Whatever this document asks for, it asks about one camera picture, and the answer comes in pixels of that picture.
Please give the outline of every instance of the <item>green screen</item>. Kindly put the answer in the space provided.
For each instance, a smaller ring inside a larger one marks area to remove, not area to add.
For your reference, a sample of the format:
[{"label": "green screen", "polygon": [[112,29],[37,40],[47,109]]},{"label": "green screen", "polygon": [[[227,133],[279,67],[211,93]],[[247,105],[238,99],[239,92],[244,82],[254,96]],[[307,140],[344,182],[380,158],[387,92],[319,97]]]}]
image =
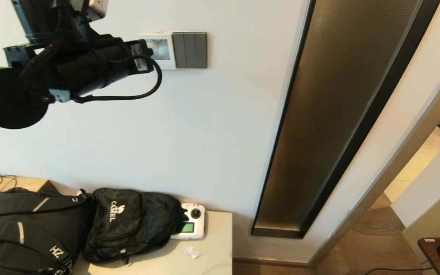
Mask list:
[{"label": "green screen", "polygon": [[194,223],[183,223],[182,233],[192,233],[194,232]]}]

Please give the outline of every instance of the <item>white remote controller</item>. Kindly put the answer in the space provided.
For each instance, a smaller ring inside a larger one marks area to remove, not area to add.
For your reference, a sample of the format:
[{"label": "white remote controller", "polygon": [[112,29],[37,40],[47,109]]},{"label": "white remote controller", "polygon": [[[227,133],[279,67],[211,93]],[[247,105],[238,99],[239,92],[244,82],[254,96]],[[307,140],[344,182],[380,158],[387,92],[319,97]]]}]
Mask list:
[{"label": "white remote controller", "polygon": [[177,228],[174,240],[196,240],[205,236],[205,207],[199,204],[183,203],[184,214],[188,217]]}]

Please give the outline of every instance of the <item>white tissue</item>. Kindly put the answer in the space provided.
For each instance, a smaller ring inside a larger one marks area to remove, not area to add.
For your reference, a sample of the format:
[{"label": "white tissue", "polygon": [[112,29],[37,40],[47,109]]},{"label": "white tissue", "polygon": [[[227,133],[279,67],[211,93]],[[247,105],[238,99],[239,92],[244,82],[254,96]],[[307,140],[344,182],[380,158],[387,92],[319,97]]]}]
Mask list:
[{"label": "white tissue", "polygon": [[185,254],[188,254],[189,256],[191,256],[191,258],[193,259],[197,259],[198,257],[200,257],[203,253],[198,252],[196,250],[194,250],[194,247],[190,246],[187,247],[184,251]]}]

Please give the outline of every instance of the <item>baseboard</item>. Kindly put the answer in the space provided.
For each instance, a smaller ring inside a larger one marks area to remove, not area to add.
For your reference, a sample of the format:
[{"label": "baseboard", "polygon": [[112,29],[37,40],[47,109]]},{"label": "baseboard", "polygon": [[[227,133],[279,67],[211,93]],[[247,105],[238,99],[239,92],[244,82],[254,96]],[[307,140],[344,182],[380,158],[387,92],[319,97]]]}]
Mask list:
[{"label": "baseboard", "polygon": [[308,263],[302,262],[290,262],[290,261],[275,261],[275,260],[262,260],[254,258],[233,257],[234,263],[242,264],[255,264],[255,265],[270,265],[270,266],[283,266],[283,267],[295,267],[295,268],[311,268]]}]

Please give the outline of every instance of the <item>robotic arm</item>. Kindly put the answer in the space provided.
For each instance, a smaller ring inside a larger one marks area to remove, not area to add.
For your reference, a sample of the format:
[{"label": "robotic arm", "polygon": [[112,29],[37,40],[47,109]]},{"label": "robotic arm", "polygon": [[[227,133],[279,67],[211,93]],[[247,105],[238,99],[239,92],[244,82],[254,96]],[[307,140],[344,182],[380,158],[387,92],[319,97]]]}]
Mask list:
[{"label": "robotic arm", "polygon": [[[30,43],[4,48],[0,67],[0,127],[21,129],[42,119],[49,104],[141,99],[162,81],[145,40],[100,35],[89,22],[105,16],[106,0],[12,0]],[[43,49],[39,54],[35,50]],[[129,75],[157,71],[156,85],[136,96],[82,95]]]}]

